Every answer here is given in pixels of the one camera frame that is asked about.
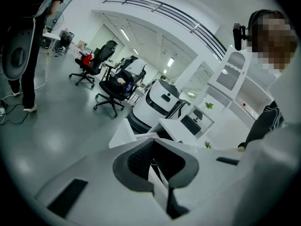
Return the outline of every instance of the metal railing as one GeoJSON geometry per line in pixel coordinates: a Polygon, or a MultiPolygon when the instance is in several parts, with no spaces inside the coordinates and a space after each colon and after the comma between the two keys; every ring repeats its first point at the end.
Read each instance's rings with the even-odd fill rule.
{"type": "Polygon", "coordinates": [[[205,26],[173,6],[157,0],[105,0],[103,3],[108,2],[143,7],[171,18],[191,34],[196,35],[220,61],[226,54],[226,48],[205,26]]]}

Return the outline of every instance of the gray floor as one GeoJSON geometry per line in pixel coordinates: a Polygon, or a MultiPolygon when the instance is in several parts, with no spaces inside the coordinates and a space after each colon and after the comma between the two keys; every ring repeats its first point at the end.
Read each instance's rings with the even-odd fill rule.
{"type": "MultiPolygon", "coordinates": [[[[43,63],[45,55],[39,55],[35,87],[44,83],[43,63]]],[[[123,111],[115,119],[110,104],[93,110],[95,95],[105,94],[95,79],[94,89],[89,82],[75,86],[79,73],[74,58],[67,54],[52,57],[47,84],[36,90],[38,110],[26,118],[22,125],[7,123],[0,127],[0,150],[11,176],[26,192],[33,195],[54,175],[91,153],[108,149],[108,143],[121,120],[131,111],[125,101],[123,111]]],[[[3,75],[0,76],[0,98],[11,94],[3,75]]],[[[10,105],[21,103],[22,96],[9,97],[10,105]]],[[[7,119],[21,121],[25,116],[23,107],[18,106],[7,119]]]]}

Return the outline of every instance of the black pants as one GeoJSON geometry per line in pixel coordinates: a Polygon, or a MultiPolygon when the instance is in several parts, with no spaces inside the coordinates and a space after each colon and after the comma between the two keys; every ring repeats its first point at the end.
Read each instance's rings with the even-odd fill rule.
{"type": "MultiPolygon", "coordinates": [[[[43,29],[45,25],[45,17],[38,17],[36,19],[35,31],[32,39],[32,49],[28,60],[27,68],[22,75],[21,85],[23,92],[22,103],[25,109],[30,109],[34,106],[34,72],[37,66],[37,59],[39,54],[39,49],[42,42],[43,29]]],[[[8,81],[11,87],[11,90],[14,93],[19,92],[20,82],[19,80],[8,81]]]]}

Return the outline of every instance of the small plant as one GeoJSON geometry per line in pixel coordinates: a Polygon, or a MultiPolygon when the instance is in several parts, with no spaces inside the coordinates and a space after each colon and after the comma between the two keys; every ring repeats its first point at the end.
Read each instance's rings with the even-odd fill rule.
{"type": "Polygon", "coordinates": [[[211,149],[210,142],[205,141],[205,147],[207,147],[208,149],[211,149]]]}
{"type": "Polygon", "coordinates": [[[213,104],[212,103],[207,103],[205,102],[205,105],[208,109],[213,109],[213,104]]]}

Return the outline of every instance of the sneaker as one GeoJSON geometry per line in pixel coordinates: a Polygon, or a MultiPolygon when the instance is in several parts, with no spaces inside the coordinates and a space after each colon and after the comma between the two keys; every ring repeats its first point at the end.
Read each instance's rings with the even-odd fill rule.
{"type": "Polygon", "coordinates": [[[36,110],[37,110],[37,105],[34,104],[33,108],[30,108],[30,109],[24,109],[23,111],[24,111],[24,112],[34,112],[34,111],[36,111],[36,110]]]}
{"type": "Polygon", "coordinates": [[[20,95],[21,93],[18,91],[17,93],[14,93],[13,90],[11,90],[11,93],[13,93],[14,97],[20,95]]]}

